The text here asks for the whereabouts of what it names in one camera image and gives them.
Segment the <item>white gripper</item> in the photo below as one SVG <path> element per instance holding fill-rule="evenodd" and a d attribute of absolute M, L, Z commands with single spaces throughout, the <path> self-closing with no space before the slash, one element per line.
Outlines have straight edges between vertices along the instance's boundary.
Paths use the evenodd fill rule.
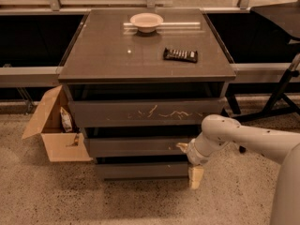
<path fill-rule="evenodd" d="M 205 138 L 192 139 L 188 144 L 179 142 L 176 145 L 181 151 L 187 151 L 188 161 L 195 166 L 188 168 L 189 187 L 197 189 L 203 179 L 203 166 L 208 162 L 210 156 L 209 142 Z"/>

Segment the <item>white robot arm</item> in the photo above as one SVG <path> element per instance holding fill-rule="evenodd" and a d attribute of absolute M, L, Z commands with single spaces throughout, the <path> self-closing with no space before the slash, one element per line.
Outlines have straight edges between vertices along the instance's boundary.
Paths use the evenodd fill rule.
<path fill-rule="evenodd" d="M 203 165 L 228 143 L 236 143 L 280 165 L 270 225 L 300 225 L 300 134 L 241 125 L 217 114 L 202 120 L 202 132 L 177 146 L 187 155 L 189 186 L 199 187 Z"/>

